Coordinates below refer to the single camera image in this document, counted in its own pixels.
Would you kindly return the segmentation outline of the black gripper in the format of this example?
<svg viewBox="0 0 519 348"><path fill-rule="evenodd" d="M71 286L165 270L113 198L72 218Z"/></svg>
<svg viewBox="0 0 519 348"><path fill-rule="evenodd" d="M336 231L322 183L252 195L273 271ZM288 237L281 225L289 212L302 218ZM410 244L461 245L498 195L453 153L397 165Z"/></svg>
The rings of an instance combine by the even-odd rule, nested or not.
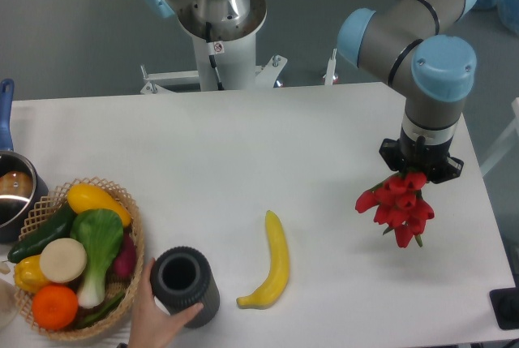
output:
<svg viewBox="0 0 519 348"><path fill-rule="evenodd" d="M459 178L463 170L464 161L449 153L452 141L431 145L426 144L424 137L416 141L409 137L384 139L379 154L394 172L422 172L428 182L440 184Z"/></svg>

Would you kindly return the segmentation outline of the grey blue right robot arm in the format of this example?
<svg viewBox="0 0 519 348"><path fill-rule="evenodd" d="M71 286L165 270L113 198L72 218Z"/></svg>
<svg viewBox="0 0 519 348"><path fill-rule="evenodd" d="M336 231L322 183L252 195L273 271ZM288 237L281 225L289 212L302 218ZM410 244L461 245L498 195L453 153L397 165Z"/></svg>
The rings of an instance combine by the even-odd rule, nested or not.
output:
<svg viewBox="0 0 519 348"><path fill-rule="evenodd" d="M351 13L337 35L337 52L405 98L401 132L380 156L390 170L418 170L432 183L458 178L462 160L449 149L474 85L472 46L446 30L477 0L397 0L384 13Z"/></svg>

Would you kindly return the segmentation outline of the person's bare hand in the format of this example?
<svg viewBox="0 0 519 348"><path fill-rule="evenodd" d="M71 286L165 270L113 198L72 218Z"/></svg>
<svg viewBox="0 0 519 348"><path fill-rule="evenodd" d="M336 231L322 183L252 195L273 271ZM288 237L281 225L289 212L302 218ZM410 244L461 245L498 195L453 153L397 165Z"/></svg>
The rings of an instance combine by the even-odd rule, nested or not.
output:
<svg viewBox="0 0 519 348"><path fill-rule="evenodd" d="M127 346L136 347L168 347L181 329L191 322L203 309L202 303L167 315L155 302L151 287L151 271L155 264L151 258L144 267L131 313L131 331Z"/></svg>

